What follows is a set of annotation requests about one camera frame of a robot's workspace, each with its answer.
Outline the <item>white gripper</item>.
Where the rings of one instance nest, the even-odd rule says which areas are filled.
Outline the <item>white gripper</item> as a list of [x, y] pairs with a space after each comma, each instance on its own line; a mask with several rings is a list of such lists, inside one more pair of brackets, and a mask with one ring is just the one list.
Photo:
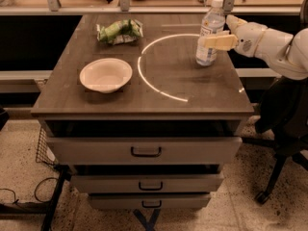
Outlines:
[[245, 20], [232, 14], [226, 16], [226, 24], [232, 34], [206, 35], [198, 40], [198, 44], [205, 48], [222, 51], [235, 48], [237, 53], [248, 58], [253, 57], [258, 43], [268, 27], [255, 22], [246, 23]]

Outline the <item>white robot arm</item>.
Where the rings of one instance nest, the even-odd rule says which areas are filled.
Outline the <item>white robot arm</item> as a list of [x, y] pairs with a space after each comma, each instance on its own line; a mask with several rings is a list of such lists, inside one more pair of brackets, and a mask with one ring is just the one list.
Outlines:
[[270, 69], [292, 80], [308, 77], [307, 28], [293, 36], [231, 14], [226, 17], [226, 24], [228, 30], [209, 34], [198, 41], [205, 48], [234, 49], [248, 58], [261, 59]]

